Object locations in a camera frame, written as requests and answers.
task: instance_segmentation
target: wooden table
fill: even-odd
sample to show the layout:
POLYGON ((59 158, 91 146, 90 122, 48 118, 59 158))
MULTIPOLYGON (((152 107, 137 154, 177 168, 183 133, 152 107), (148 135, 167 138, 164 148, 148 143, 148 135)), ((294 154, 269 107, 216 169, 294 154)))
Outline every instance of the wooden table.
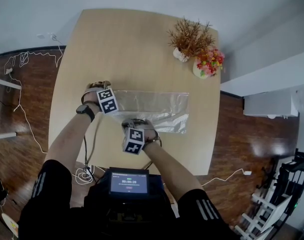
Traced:
MULTIPOLYGON (((186 134, 161 133, 163 147, 194 175, 206 175, 216 136, 220 74, 206 80, 192 73, 194 60, 172 55, 167 30, 177 18, 123 9, 84 10, 68 42, 58 71, 50 113, 49 146, 75 115, 88 83, 109 80, 114 90, 189 93, 186 134)), ((218 40, 217 31, 211 34, 218 40)), ((89 164, 141 169, 144 152, 122 152, 121 125, 97 116, 86 133, 89 164)), ((84 144, 78 156, 84 162, 84 144)), ((158 174, 150 167, 150 172, 158 174)))

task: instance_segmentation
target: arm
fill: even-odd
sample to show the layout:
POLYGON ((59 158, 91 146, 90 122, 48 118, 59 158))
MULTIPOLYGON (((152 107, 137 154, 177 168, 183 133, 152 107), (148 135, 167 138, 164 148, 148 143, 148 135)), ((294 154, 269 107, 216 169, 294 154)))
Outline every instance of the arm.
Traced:
POLYGON ((177 202, 190 190, 203 190, 195 176, 156 142, 147 145, 144 151, 161 173, 163 181, 177 202))
MULTIPOLYGON (((87 93, 84 96, 84 101, 98 102, 96 92, 87 93)), ((95 115, 99 112, 99 108, 95 104, 89 103, 87 105, 95 115)), ((47 152, 44 162, 51 159, 56 160, 72 173, 83 138, 90 124, 91 119, 87 114, 76 114, 56 137, 47 152)))

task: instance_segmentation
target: flower pot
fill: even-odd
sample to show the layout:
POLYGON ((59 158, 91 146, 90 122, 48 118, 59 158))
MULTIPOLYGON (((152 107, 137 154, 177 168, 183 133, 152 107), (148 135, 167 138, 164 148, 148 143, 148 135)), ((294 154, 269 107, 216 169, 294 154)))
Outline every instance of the flower pot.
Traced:
POLYGON ((189 59, 189 57, 184 57, 184 55, 177 48, 173 50, 173 56, 179 59, 181 62, 186 62, 189 59))
POLYGON ((206 79, 208 78, 208 75, 204 73, 203 70, 200 70, 198 69, 197 67, 197 60, 194 61, 194 64, 193 64, 193 73, 195 76, 197 76, 198 78, 201 78, 201 79, 206 79))

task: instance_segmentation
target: small screen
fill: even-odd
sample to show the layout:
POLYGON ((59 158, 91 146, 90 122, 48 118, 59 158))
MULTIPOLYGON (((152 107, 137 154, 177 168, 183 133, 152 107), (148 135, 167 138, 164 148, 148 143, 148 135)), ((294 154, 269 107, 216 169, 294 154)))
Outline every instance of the small screen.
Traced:
POLYGON ((147 175, 112 172, 111 192, 146 194, 147 175))

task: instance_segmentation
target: hardwood floor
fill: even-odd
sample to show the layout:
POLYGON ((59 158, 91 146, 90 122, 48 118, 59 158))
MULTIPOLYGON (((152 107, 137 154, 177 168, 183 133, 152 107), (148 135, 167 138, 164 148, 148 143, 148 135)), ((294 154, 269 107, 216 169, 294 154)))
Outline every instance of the hardwood floor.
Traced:
MULTIPOLYGON (((60 55, 52 50, 51 54, 60 55)), ((4 64, 9 56, 0 57, 0 79, 9 80, 3 74, 4 64)), ((18 67, 16 59, 13 77, 22 82, 21 104, 31 124, 36 139, 46 152, 49 115, 53 89, 58 69, 53 57, 30 55, 29 63, 18 67)), ((19 91, 0 85, 0 101, 11 106, 18 104, 19 91)), ((263 178, 261 168, 268 167, 275 155, 288 156, 296 148, 299 119, 268 119, 243 115, 243 101, 225 94, 221 95, 219 122, 213 158, 207 176, 198 177, 206 183, 214 177, 226 179, 235 170, 243 168, 252 171, 245 176, 238 172, 228 182, 215 180, 204 189, 216 205, 227 223, 235 225, 240 215, 251 203, 251 194, 263 178)), ((17 137, 0 140, 0 179, 9 190, 3 210, 18 221, 20 211, 27 203, 34 181, 41 168, 45 154, 30 133, 20 108, 13 112, 10 107, 0 103, 0 133, 18 133, 17 137)), ((98 176, 103 172, 96 170, 98 176)), ((87 195, 89 185, 77 185, 72 180, 71 206, 81 206, 87 195)))

